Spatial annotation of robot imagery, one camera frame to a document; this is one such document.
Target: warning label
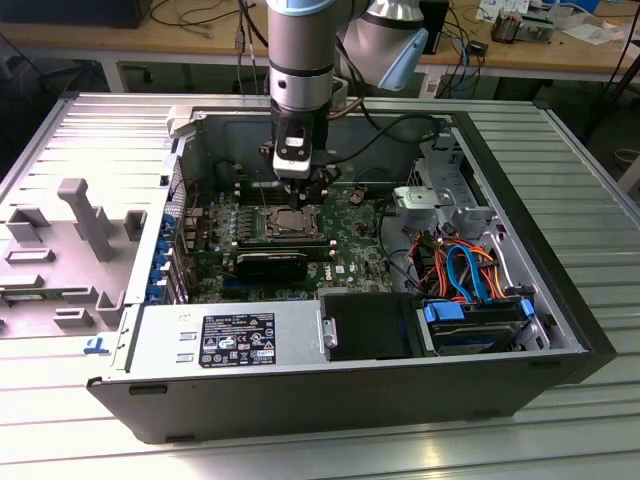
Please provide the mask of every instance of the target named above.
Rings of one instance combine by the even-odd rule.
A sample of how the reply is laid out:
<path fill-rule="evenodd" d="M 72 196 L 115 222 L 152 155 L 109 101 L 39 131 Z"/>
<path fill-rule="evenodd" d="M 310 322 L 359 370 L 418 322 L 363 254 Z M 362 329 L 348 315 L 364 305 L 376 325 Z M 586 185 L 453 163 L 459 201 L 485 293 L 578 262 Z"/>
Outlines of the warning label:
<path fill-rule="evenodd" d="M 204 368 L 276 363 L 273 313 L 206 316 L 201 338 L 199 362 Z"/>

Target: wires on desk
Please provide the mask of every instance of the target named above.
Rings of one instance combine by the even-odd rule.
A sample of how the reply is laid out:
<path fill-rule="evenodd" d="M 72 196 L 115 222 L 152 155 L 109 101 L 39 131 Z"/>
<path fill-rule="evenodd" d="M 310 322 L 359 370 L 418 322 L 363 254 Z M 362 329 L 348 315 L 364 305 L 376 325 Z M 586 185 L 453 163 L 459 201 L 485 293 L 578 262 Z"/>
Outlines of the wires on desk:
<path fill-rule="evenodd" d="M 255 33 L 256 37 L 258 37 L 258 40 L 260 40 L 260 43 L 262 43 L 262 45 L 264 45 L 265 48 L 269 48 L 269 42 L 267 42 L 267 39 L 264 38 L 264 35 L 260 33 L 260 30 L 258 30 L 258 27 L 256 27 L 256 24 L 254 23 L 253 19 L 251 18 L 251 14 L 249 13 L 249 9 L 253 7 L 255 7 L 255 4 L 247 5 L 245 3 L 245 0 L 238 0 L 238 8 L 242 12 L 242 15 L 244 16 L 245 20 L 247 21 L 247 24 L 249 25 L 249 30 Z"/>
<path fill-rule="evenodd" d="M 222 4 L 222 2 L 223 0 L 219 0 L 218 3 L 210 7 L 192 8 L 191 10 L 187 10 L 186 12 L 180 12 L 180 9 L 178 8 L 178 0 L 173 0 L 173 10 L 176 13 L 176 17 L 178 18 L 178 21 L 181 23 L 180 28 L 182 28 L 185 32 L 190 32 L 190 33 L 193 33 L 194 35 L 199 35 L 201 37 L 204 37 L 210 40 L 213 38 L 213 35 L 207 31 L 210 28 L 209 25 L 202 24 L 202 25 L 189 26 L 187 25 L 189 21 L 186 19 L 186 17 L 187 15 L 190 15 L 192 13 L 215 10 Z"/>
<path fill-rule="evenodd" d="M 467 7 L 467 9 L 463 10 L 463 16 L 464 16 L 464 12 L 466 12 L 467 10 L 470 10 L 471 8 L 479 8 L 479 7 L 475 7 L 475 6 Z M 451 7 L 449 7 L 449 11 L 453 16 L 455 23 L 445 21 L 444 22 L 445 28 L 443 29 L 443 35 L 451 39 L 453 48 L 456 51 L 456 53 L 460 56 L 460 59 L 455 69 L 451 73 L 451 76 L 446 81 L 443 82 L 443 87 L 440 90 L 440 93 L 438 94 L 437 98 L 443 98 L 443 97 L 451 98 L 454 92 L 455 92 L 455 98 L 459 98 L 462 92 L 465 92 L 470 88 L 473 89 L 472 94 L 475 94 L 475 89 L 478 86 L 478 83 L 480 81 L 480 76 L 482 74 L 482 67 L 484 66 L 484 62 L 485 62 L 484 56 L 476 55 L 476 58 L 478 61 L 478 67 L 471 74 L 468 74 L 468 68 L 471 64 L 471 56 L 468 48 L 468 45 L 470 43 L 469 33 L 464 28 L 462 28 L 462 26 L 460 25 L 460 21 L 458 19 L 458 15 L 454 12 L 454 10 Z M 460 67 L 463 67 L 462 77 L 457 82 L 454 82 L 455 76 L 458 73 L 458 70 L 460 69 Z"/>
<path fill-rule="evenodd" d="M 182 21 L 179 21 L 179 22 L 176 23 L 176 22 L 168 22 L 166 20 L 162 20 L 162 19 L 158 18 L 158 16 L 157 16 L 158 9 L 160 7 L 162 7 L 163 5 L 166 5 L 167 3 L 171 2 L 171 1 L 174 1 L 174 0 L 161 0 L 158 4 L 154 5 L 151 8 L 151 11 L 149 12 L 151 20 L 153 20 L 154 22 L 159 23 L 161 25 L 166 25 L 166 26 L 169 26 L 169 27 L 190 27 L 190 26 L 194 26 L 194 25 L 204 25 L 206 23 L 215 22 L 216 20 L 220 20 L 222 18 L 229 17 L 231 15 L 235 15 L 236 13 L 240 12 L 240 10 L 232 10 L 230 12 L 222 13 L 222 14 L 220 14 L 218 16 L 215 16 L 215 17 L 212 17 L 212 18 L 206 18 L 204 20 L 198 20 L 197 22 L 182 22 Z"/>

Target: workbench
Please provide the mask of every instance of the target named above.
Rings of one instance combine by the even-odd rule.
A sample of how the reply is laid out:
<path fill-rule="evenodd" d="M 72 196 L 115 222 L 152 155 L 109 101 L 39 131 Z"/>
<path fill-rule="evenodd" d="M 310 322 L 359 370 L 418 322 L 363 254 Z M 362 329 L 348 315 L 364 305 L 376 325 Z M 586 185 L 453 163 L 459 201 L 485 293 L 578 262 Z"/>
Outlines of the workbench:
<path fill-rule="evenodd" d="M 20 205 L 20 187 L 38 175 L 95 171 L 91 163 L 115 182 L 159 176 L 171 152 L 170 108 L 216 108 L 222 98 L 232 108 L 268 107 L 267 99 L 239 96 L 62 99 L 0 185 L 0 208 Z M 146 445 L 85 390 L 91 372 L 112 361 L 84 355 L 87 337 L 0 340 L 0 478 L 637 478 L 638 207 L 553 112 L 532 103 L 367 100 L 371 112 L 384 105 L 470 115 L 617 349 L 616 360 L 512 418 Z M 50 184 L 39 187 L 42 198 Z M 103 206 L 143 209 L 144 192 L 105 197 Z"/>
<path fill-rule="evenodd" d="M 209 0 L 180 0 L 180 11 L 211 6 Z M 556 32 L 550 45 L 516 43 L 505 45 L 491 41 L 491 24 L 472 23 L 475 11 L 462 12 L 478 0 L 452 2 L 460 23 L 472 39 L 489 44 L 489 52 L 482 68 L 483 76 L 542 78 L 559 80 L 582 80 L 606 82 L 620 57 L 620 43 L 593 46 L 562 32 Z M 602 3 L 597 15 L 633 15 L 635 2 L 612 6 Z M 215 10 L 194 14 L 190 19 L 201 20 L 236 9 L 235 0 L 224 0 Z M 159 8 L 156 15 L 175 22 L 174 9 L 170 4 Z M 251 9 L 258 29 L 267 34 L 267 13 L 258 6 Z M 214 22 L 213 39 L 184 31 L 178 27 L 158 24 L 146 18 L 136 30 L 121 30 L 106 27 L 79 27 L 64 25 L 30 25 L 0 23 L 0 31 L 15 42 L 26 55 L 86 59 L 99 61 L 112 92 L 125 92 L 126 82 L 120 70 L 121 62 L 160 62 L 179 64 L 235 65 L 235 33 L 237 15 Z M 255 39 L 258 65 L 268 65 L 267 50 Z M 0 54 L 13 55 L 7 45 L 0 44 Z M 459 61 L 449 39 L 442 39 L 435 55 L 424 55 L 416 71 L 425 74 L 421 97 L 433 97 L 440 78 L 451 73 Z M 631 64 L 625 59 L 620 74 Z"/>

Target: blue plastic clip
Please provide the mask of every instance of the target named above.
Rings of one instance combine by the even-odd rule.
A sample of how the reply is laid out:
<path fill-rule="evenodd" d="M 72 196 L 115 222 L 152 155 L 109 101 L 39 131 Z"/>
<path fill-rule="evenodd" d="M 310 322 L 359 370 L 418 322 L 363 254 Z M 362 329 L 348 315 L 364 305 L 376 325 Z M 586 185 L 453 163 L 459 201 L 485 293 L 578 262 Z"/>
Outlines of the blue plastic clip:
<path fill-rule="evenodd" d="M 431 302 L 424 308 L 427 323 L 464 320 L 462 306 L 455 302 Z"/>
<path fill-rule="evenodd" d="M 151 275 L 149 275 L 149 278 L 153 282 L 158 282 L 164 279 L 164 274 L 160 270 L 151 270 Z"/>
<path fill-rule="evenodd" d="M 173 215 L 165 213 L 162 215 L 162 228 L 174 228 L 176 226 L 176 219 Z"/>
<path fill-rule="evenodd" d="M 158 240 L 156 243 L 156 252 L 158 253 L 167 253 L 169 251 L 169 242 L 166 240 Z"/>
<path fill-rule="evenodd" d="M 167 263 L 167 257 L 162 255 L 161 253 L 156 253 L 153 256 L 153 266 L 154 267 L 163 267 Z"/>
<path fill-rule="evenodd" d="M 526 315 L 526 317 L 531 320 L 536 312 L 533 310 L 533 305 L 526 298 L 520 300 L 520 307 L 522 307 L 522 312 Z"/>
<path fill-rule="evenodd" d="M 96 335 L 95 337 L 87 340 L 87 345 L 84 347 L 83 351 L 86 355 L 91 353 L 109 353 L 106 342 L 100 335 Z"/>
<path fill-rule="evenodd" d="M 149 298 L 162 298 L 164 287 L 158 285 L 147 285 L 147 296 Z"/>

